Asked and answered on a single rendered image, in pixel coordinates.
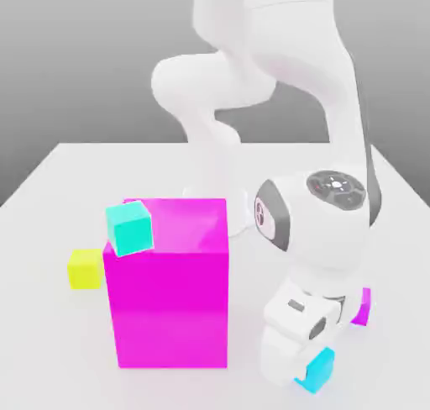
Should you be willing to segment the small turquoise cube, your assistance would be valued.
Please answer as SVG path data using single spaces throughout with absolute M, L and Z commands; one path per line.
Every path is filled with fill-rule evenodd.
M 107 237 L 116 256 L 131 255 L 154 247 L 152 217 L 140 200 L 108 207 L 105 214 Z

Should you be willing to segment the small yellow cube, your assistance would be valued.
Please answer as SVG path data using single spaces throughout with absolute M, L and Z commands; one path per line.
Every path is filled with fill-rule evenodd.
M 100 249 L 73 250 L 67 263 L 71 289 L 98 289 L 104 274 L 102 251 Z

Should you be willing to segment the large magenta box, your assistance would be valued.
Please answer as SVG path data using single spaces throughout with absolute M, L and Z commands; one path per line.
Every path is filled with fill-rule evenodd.
M 228 365 L 226 202 L 146 198 L 154 247 L 118 257 L 103 250 L 121 368 Z

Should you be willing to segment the small cyan cube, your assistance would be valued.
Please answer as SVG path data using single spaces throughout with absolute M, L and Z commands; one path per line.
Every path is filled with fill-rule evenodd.
M 327 383 L 333 373 L 335 352 L 325 347 L 308 365 L 305 378 L 295 382 L 312 394 L 316 394 Z

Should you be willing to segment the small magenta cube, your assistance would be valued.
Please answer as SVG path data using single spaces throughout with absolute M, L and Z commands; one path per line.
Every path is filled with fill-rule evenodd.
M 371 290 L 365 287 L 362 292 L 361 304 L 357 315 L 351 320 L 352 324 L 366 326 L 371 309 Z

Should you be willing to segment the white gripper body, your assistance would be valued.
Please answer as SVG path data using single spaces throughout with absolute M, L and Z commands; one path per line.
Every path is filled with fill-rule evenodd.
M 303 381 L 308 364 L 323 350 L 323 345 L 301 344 L 275 328 L 265 326 L 260 346 L 263 376 L 277 386 L 287 386 L 296 378 Z

